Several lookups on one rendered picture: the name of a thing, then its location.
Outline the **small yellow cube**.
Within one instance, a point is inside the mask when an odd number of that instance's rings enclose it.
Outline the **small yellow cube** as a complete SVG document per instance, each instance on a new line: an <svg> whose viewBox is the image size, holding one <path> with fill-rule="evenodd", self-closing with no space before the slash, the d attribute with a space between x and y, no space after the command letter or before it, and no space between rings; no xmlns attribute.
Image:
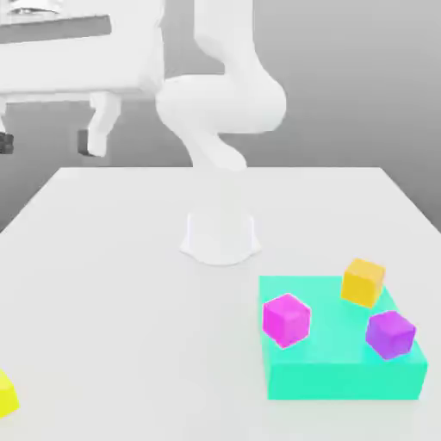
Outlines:
<svg viewBox="0 0 441 441"><path fill-rule="evenodd" d="M19 400L13 382L0 369L0 419L19 408Z"/></svg>

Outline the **large turquoise box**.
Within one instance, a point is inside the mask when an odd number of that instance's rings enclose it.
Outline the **large turquoise box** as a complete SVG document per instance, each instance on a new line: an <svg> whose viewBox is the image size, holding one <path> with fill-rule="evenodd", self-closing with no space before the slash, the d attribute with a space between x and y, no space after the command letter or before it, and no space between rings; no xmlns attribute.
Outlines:
<svg viewBox="0 0 441 441"><path fill-rule="evenodd" d="M384 289L372 309L340 296L340 276L261 276L258 305L286 293L310 307L309 335L282 349L260 335L271 400L416 400L428 362L419 344L384 360L365 340L370 316L394 310Z"/></svg>

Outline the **small purple cube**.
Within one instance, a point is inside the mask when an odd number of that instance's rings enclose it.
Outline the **small purple cube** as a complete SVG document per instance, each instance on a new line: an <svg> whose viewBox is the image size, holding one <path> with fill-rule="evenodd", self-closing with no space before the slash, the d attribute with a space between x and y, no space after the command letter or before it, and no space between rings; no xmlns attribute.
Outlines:
<svg viewBox="0 0 441 441"><path fill-rule="evenodd" d="M416 326L395 310L369 318L365 341L382 359L390 360L407 354L413 346Z"/></svg>

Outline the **small magenta cube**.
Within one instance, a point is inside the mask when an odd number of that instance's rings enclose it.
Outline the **small magenta cube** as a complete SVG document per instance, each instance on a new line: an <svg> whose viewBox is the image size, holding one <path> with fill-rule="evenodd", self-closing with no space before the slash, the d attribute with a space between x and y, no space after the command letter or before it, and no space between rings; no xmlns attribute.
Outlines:
<svg viewBox="0 0 441 441"><path fill-rule="evenodd" d="M311 308L291 293L265 302L262 306L262 329L282 349L308 337Z"/></svg>

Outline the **small orange cube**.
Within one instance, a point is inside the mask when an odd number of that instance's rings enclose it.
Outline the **small orange cube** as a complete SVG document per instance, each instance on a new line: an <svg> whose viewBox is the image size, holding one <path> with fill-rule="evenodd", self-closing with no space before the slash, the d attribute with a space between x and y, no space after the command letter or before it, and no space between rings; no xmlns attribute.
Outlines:
<svg viewBox="0 0 441 441"><path fill-rule="evenodd" d="M381 295L385 273L386 269L379 264L354 258L343 276L341 298L373 308Z"/></svg>

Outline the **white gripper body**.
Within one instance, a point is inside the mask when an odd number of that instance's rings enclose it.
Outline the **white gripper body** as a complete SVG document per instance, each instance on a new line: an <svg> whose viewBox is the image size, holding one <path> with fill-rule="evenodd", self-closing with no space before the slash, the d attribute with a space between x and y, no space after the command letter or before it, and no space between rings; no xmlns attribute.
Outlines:
<svg viewBox="0 0 441 441"><path fill-rule="evenodd" d="M56 17L0 0L0 97L112 91L154 95L164 78L165 0L60 0Z"/></svg>

